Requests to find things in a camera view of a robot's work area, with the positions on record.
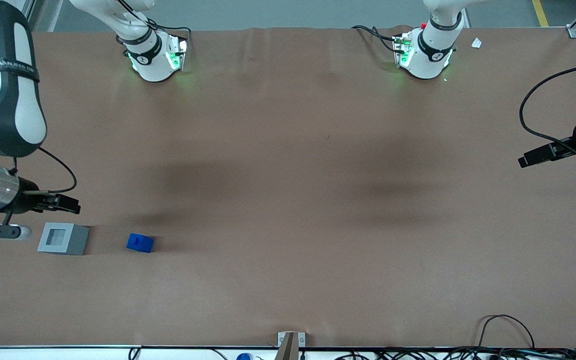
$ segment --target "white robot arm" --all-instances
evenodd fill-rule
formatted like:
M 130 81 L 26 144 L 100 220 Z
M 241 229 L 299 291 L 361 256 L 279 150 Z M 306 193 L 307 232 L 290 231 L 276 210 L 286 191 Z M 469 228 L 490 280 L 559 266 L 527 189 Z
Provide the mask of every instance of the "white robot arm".
M 164 32 L 141 11 L 155 0 L 71 0 L 96 16 L 126 46 L 132 67 L 148 82 L 160 82 L 183 68 L 186 39 Z M 31 28 L 14 0 L 0 0 L 0 155 L 20 158 L 40 149 L 46 138 L 46 119 L 39 101 L 39 71 Z M 13 214 L 33 210 L 78 214 L 78 201 L 55 191 L 40 191 L 16 170 L 0 166 L 0 239 L 24 239 L 30 229 L 11 225 Z
M 423 0 L 430 11 L 424 29 L 418 27 L 395 40 L 395 59 L 401 68 L 420 79 L 432 79 L 448 66 L 453 46 L 464 29 L 462 10 L 488 0 Z
M 98 18 L 114 30 L 128 50 L 132 68 L 147 82 L 161 82 L 183 70 L 186 39 L 167 34 L 142 11 L 156 0 L 70 0 L 83 12 Z
M 31 28 L 11 0 L 0 0 L 0 155 L 30 155 L 46 138 L 46 120 L 39 101 L 39 72 Z M 78 214 L 78 201 L 62 194 L 39 191 L 32 181 L 0 166 L 0 239 L 24 239 L 25 226 L 11 225 L 10 217 L 34 210 L 62 210 Z

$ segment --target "brown paper sheet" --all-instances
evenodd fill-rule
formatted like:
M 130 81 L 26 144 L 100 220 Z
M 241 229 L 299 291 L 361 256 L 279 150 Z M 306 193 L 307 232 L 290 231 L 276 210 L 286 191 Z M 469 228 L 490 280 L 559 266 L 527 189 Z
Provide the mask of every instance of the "brown paper sheet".
M 563 28 L 464 30 L 433 80 L 356 30 L 193 36 L 187 71 L 151 84 L 110 33 L 34 35 L 45 148 L 82 214 L 0 240 L 0 344 L 464 346 L 507 313 L 576 347 L 576 158 L 517 163 L 545 143 L 524 94 L 576 66 Z M 569 136 L 576 73 L 526 120 Z M 70 182 L 39 152 L 19 166 Z M 36 252 L 48 221 L 89 226 L 86 255 Z M 526 337 L 497 321 L 484 344 Z

